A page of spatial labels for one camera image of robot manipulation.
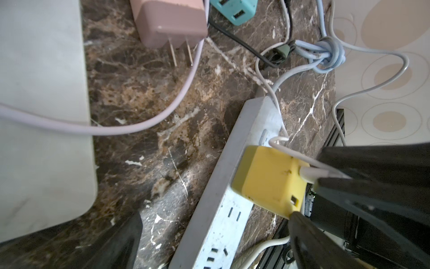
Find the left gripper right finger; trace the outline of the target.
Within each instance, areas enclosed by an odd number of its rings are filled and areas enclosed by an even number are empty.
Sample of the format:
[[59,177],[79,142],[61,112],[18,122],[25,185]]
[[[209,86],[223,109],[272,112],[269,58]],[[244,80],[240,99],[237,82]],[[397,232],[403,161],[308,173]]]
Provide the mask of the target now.
[[288,229],[293,256],[299,269],[364,268],[298,211],[291,214]]

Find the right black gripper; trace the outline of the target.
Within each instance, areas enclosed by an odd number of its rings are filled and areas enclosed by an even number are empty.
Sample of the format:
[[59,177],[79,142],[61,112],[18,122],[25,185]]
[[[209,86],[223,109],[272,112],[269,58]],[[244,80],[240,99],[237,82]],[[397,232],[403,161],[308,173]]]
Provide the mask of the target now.
[[430,266],[430,146],[326,147],[318,160],[347,175],[324,177],[310,220],[379,269]]

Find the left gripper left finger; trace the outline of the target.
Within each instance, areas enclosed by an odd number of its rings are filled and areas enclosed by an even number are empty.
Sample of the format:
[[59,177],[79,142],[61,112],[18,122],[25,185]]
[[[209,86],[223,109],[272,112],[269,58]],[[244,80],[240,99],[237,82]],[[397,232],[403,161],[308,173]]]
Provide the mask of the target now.
[[82,269],[132,269],[142,234],[135,213],[112,226],[80,258]]

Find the teal plug adapter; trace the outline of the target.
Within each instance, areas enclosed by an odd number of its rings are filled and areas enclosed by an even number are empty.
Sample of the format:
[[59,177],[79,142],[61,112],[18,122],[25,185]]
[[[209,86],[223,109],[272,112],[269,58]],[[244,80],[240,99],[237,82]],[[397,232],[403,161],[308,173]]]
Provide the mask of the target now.
[[235,26],[240,26],[252,19],[258,5],[258,0],[210,0],[209,2]]

